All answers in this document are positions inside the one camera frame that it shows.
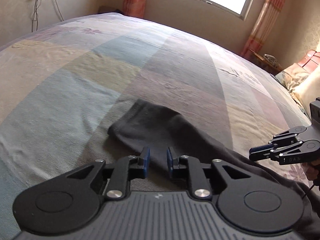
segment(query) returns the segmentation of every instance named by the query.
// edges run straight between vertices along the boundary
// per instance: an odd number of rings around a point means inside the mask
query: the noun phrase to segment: wall
[[[302,59],[308,50],[316,49],[320,40],[319,5],[320,0],[293,0],[276,39],[262,52],[275,56],[285,68]]]
[[[39,28],[59,22],[54,0],[42,0]],[[65,20],[94,14],[98,0],[57,0]],[[31,32],[35,0],[0,0],[0,46]]]
[[[198,0],[147,0],[145,19],[161,23],[240,53],[260,14],[265,0],[253,0],[245,21]],[[123,0],[100,0],[122,8]]]

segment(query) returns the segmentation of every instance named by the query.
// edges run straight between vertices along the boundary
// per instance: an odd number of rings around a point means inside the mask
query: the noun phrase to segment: triangular cutout
[[[79,171],[69,175],[68,178],[71,178],[71,179],[85,179],[89,175],[89,173],[92,171],[93,168],[94,168],[93,165],[85,167],[84,169],[79,170]]]
[[[230,166],[223,165],[222,167],[232,179],[247,179],[251,177],[247,174],[242,173],[241,171],[237,171],[236,169]]]

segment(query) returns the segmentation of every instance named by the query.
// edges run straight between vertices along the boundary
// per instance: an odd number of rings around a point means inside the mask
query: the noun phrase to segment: red leather headboard
[[[320,63],[320,52],[315,50],[309,50],[302,60],[298,62],[298,65],[303,67],[309,73],[312,73]]]

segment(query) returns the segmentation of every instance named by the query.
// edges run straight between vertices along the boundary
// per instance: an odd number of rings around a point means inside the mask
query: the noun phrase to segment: human hand
[[[319,170],[315,169],[313,166],[316,166],[319,164],[320,164],[320,159],[317,159],[311,163],[301,163],[301,168],[303,169],[308,180],[317,179]]]

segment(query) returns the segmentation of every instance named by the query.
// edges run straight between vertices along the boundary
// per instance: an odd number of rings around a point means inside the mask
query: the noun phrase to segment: patterned wallpaper
[[[98,11],[98,0],[57,0],[65,20]],[[0,0],[0,46],[31,32],[35,0]],[[54,0],[42,0],[39,28],[59,22]]]
[[[285,24],[269,50],[282,67],[298,62],[310,49],[320,51],[320,0],[293,0]]]

